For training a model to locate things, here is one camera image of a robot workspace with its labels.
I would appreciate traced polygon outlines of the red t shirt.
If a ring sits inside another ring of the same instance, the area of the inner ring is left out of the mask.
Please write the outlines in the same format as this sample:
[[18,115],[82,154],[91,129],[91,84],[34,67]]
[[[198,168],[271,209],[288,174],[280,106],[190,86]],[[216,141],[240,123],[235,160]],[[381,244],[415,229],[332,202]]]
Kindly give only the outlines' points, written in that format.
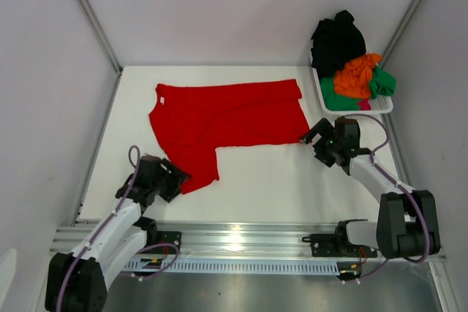
[[199,87],[158,84],[151,128],[169,160],[189,175],[189,194],[219,179],[217,148],[297,143],[309,125],[294,79]]

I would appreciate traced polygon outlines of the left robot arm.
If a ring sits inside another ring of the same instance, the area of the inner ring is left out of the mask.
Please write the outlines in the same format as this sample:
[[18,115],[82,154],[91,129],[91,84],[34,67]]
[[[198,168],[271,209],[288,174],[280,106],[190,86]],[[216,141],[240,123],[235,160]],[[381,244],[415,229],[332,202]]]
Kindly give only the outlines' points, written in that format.
[[50,260],[46,311],[101,311],[114,280],[136,254],[155,249],[178,258],[180,245],[165,242],[145,211],[159,197],[166,202],[181,193],[190,176],[167,159],[142,156],[116,192],[110,212],[69,253]]

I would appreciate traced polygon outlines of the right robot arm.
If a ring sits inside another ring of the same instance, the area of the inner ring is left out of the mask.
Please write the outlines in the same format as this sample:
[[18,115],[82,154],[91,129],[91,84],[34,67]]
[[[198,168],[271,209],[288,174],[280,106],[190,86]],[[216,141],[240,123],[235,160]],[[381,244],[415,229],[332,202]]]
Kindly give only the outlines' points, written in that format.
[[441,249],[434,195],[400,181],[384,168],[376,152],[361,146],[355,114],[330,122],[320,119],[300,141],[311,144],[315,158],[336,165],[358,181],[379,203],[377,220],[340,221],[332,235],[310,235],[317,256],[350,256],[359,248],[378,250],[386,259],[419,263]]

